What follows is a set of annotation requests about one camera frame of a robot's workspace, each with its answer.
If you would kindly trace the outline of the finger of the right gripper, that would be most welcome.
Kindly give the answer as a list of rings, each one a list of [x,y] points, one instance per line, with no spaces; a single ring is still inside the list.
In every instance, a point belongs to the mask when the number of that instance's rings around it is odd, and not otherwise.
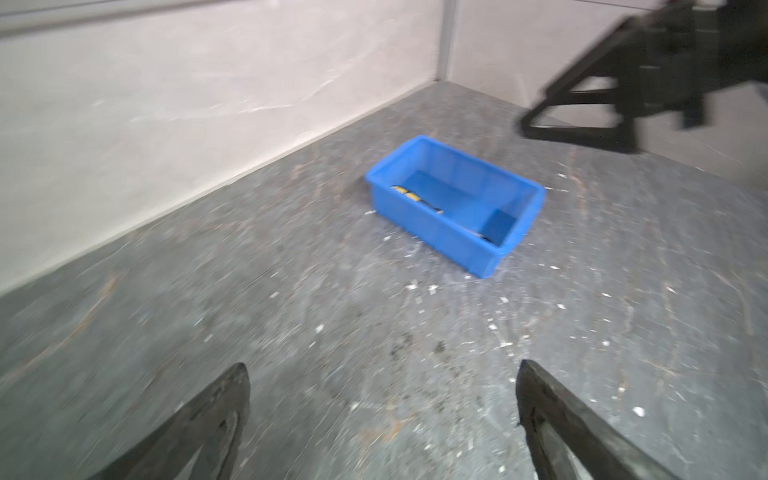
[[[519,120],[520,133],[533,140],[570,143],[617,153],[639,150],[635,119],[639,116],[639,28],[628,17],[551,81],[541,101]],[[611,127],[537,126],[550,108],[608,106],[618,115]]]

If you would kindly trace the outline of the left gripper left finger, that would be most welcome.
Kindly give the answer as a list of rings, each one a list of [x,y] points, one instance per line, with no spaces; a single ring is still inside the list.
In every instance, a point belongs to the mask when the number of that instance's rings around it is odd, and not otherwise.
[[[94,479],[229,479],[249,418],[250,379],[239,362]]]

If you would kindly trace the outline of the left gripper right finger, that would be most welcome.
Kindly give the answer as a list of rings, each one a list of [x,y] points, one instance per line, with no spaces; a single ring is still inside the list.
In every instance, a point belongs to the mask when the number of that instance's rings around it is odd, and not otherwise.
[[[540,479],[577,479],[578,459],[594,479],[675,479],[537,362],[516,377],[520,424]]]

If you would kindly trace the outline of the yellow black screwdriver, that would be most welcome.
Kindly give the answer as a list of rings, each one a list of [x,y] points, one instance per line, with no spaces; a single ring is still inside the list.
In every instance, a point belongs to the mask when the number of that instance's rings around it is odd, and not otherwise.
[[[410,200],[412,200],[414,202],[423,204],[424,206],[426,206],[430,210],[434,211],[438,215],[443,215],[444,214],[444,210],[443,209],[441,209],[439,207],[436,207],[435,205],[427,202],[426,200],[424,200],[422,197],[420,197],[419,195],[417,195],[416,193],[414,193],[411,190],[408,190],[408,189],[406,189],[406,188],[404,188],[402,186],[398,186],[398,185],[391,186],[391,189],[396,191],[396,192],[398,192],[399,194],[409,198]],[[468,229],[466,227],[464,227],[464,230],[468,231],[469,233],[471,233],[472,235],[474,235],[477,238],[485,240],[486,242],[490,242],[489,238],[487,238],[486,236],[482,235],[481,233],[479,233],[477,231],[470,230],[470,229]]]

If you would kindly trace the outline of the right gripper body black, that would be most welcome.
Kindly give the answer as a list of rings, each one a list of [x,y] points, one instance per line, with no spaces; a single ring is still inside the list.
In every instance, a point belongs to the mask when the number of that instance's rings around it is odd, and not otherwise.
[[[707,95],[743,83],[767,85],[765,1],[665,1],[623,21],[629,33],[626,118],[667,111],[684,129],[708,123]]]

